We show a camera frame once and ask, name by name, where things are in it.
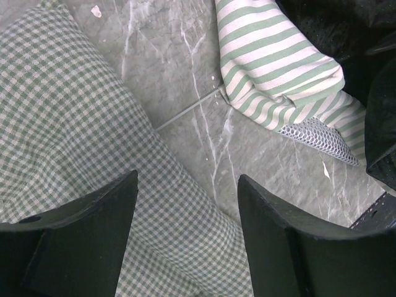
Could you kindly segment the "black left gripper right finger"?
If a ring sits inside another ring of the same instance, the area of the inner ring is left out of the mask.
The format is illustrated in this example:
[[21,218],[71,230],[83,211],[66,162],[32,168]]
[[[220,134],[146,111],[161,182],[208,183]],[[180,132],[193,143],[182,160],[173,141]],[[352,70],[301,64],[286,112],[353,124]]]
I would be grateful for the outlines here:
[[394,228],[336,225],[247,175],[238,205],[255,296],[395,295]]

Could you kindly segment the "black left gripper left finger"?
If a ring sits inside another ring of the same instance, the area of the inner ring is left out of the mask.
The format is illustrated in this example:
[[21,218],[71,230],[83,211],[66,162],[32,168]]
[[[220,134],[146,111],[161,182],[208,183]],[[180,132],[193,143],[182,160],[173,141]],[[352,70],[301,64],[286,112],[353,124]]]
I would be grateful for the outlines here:
[[2,296],[114,296],[138,194],[131,171],[58,208],[1,224]]

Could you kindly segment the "green striped pet tent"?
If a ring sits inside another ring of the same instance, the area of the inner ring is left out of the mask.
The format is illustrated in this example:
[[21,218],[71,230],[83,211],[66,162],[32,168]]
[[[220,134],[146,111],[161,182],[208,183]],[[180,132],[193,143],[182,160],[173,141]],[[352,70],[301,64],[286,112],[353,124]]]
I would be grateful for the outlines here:
[[395,190],[395,2],[217,1],[229,104]]

